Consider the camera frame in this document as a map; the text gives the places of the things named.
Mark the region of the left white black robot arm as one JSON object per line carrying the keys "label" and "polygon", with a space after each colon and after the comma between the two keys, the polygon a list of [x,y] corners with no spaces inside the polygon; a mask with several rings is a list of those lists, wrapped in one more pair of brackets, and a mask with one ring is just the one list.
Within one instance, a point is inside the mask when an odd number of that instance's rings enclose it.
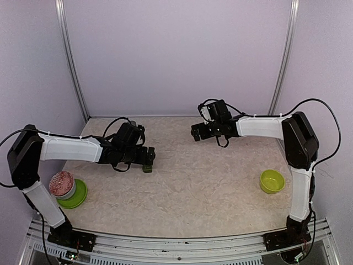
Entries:
{"label": "left white black robot arm", "polygon": [[47,160],[72,160],[111,165],[141,165],[151,171],[156,157],[153,147],[145,146],[145,128],[128,118],[114,134],[103,136],[69,136],[40,131],[28,124],[10,134],[16,136],[7,154],[12,184],[23,192],[27,202],[41,214],[51,233],[70,246],[77,241],[77,233],[67,216],[52,200],[38,174],[39,163]]}

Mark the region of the green weekly pill organizer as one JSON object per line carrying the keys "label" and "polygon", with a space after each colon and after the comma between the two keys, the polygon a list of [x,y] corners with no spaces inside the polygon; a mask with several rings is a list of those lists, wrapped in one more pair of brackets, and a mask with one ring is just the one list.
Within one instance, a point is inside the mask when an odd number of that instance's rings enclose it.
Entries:
{"label": "green weekly pill organizer", "polygon": [[152,173],[153,172],[153,166],[143,165],[142,170],[143,170],[144,173]]}

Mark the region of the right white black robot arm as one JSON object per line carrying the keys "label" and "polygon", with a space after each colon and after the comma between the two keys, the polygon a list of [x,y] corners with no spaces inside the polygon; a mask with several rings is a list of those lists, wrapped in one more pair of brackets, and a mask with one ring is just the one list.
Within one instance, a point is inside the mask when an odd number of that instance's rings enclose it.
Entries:
{"label": "right white black robot arm", "polygon": [[[290,175],[279,141],[262,136],[232,137],[227,149],[214,137],[195,143],[185,134],[186,167],[191,171],[192,198],[181,235],[215,237],[285,227],[296,197],[296,178]],[[260,172],[277,169],[285,175],[284,191],[275,195],[260,189]]]}

